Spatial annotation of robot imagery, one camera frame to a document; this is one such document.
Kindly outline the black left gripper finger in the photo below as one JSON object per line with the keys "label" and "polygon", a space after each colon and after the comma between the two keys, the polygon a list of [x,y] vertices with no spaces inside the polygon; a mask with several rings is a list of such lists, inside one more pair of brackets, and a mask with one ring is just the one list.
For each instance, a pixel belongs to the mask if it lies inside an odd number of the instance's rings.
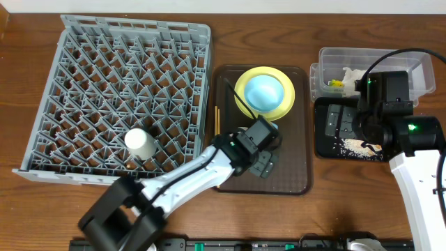
{"label": "black left gripper finger", "polygon": [[255,176],[270,175],[270,152],[260,152],[257,161],[249,168],[249,171]]}
{"label": "black left gripper finger", "polygon": [[274,153],[262,153],[261,162],[261,178],[268,178],[271,175],[272,170],[275,167],[275,163],[278,160],[278,156]]}

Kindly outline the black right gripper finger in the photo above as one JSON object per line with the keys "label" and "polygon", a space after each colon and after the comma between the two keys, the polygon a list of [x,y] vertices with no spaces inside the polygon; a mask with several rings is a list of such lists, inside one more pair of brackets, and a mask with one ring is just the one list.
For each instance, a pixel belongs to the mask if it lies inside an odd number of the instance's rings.
{"label": "black right gripper finger", "polygon": [[339,137],[341,139],[356,139],[357,135],[353,129],[353,120],[356,117],[357,109],[355,107],[344,106],[341,116]]}
{"label": "black right gripper finger", "polygon": [[325,135],[328,137],[337,137],[340,129],[340,119],[343,112],[342,105],[330,104],[325,122]]}

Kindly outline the light blue bowl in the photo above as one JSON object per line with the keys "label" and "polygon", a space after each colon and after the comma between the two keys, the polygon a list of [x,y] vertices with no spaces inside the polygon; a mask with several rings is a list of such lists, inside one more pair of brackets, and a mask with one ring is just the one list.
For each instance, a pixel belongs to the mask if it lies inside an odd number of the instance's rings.
{"label": "light blue bowl", "polygon": [[247,82],[244,96],[252,109],[258,112],[270,112],[281,105],[284,99],[284,87],[275,77],[258,75]]}

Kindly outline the yellow round plate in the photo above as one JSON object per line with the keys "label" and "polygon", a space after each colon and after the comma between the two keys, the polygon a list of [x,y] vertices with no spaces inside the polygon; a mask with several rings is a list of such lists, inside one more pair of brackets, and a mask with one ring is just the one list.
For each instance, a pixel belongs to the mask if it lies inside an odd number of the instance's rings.
{"label": "yellow round plate", "polygon": [[[252,109],[247,104],[244,96],[247,82],[251,78],[258,75],[269,75],[275,77],[284,87],[284,99],[281,105],[270,112],[258,112],[255,109]],[[269,66],[258,66],[245,71],[238,78],[233,89],[236,92],[236,96],[234,99],[239,110],[251,119],[253,118],[252,115],[255,115],[255,117],[257,117],[258,115],[264,116],[269,121],[280,119],[291,111],[291,108],[295,101],[295,89],[291,79],[284,72],[278,70],[277,68]]]}

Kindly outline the wooden chopstick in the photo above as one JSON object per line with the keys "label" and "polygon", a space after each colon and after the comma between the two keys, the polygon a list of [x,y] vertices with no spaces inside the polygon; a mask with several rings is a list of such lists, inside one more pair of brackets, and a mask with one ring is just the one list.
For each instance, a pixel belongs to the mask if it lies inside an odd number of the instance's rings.
{"label": "wooden chopstick", "polygon": [[214,133],[215,133],[215,135],[217,135],[217,133],[216,133],[216,125],[217,125],[217,108],[218,108],[218,106],[216,105],[216,106],[215,106],[215,120],[214,120],[214,122],[215,122],[215,125],[214,125]]}
{"label": "wooden chopstick", "polygon": [[217,125],[216,125],[216,133],[220,134],[220,109],[217,108]]}

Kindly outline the white bowl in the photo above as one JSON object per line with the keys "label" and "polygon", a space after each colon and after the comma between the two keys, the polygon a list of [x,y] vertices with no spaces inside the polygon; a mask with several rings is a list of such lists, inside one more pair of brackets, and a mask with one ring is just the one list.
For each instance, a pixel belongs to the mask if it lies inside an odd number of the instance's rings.
{"label": "white bowl", "polygon": [[148,160],[156,152],[155,139],[141,128],[129,130],[124,137],[130,154],[140,160]]}

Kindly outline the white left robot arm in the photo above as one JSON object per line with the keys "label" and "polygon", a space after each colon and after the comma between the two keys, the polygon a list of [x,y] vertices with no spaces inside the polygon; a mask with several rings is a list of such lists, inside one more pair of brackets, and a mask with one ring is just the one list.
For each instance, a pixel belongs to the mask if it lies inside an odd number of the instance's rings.
{"label": "white left robot arm", "polygon": [[246,130],[215,136],[203,153],[156,178],[114,181],[83,215],[78,227],[95,250],[148,250],[167,225],[167,218],[201,192],[259,167],[272,165],[281,135],[263,116]]}

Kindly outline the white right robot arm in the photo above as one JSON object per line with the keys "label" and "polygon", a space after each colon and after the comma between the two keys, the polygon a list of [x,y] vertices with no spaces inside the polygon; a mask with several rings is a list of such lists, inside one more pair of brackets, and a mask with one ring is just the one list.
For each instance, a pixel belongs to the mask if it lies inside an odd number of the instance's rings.
{"label": "white right robot arm", "polygon": [[370,73],[358,98],[321,97],[314,103],[317,153],[349,158],[358,143],[388,162],[406,207],[416,250],[445,249],[445,136],[434,116],[415,116],[405,71]]}

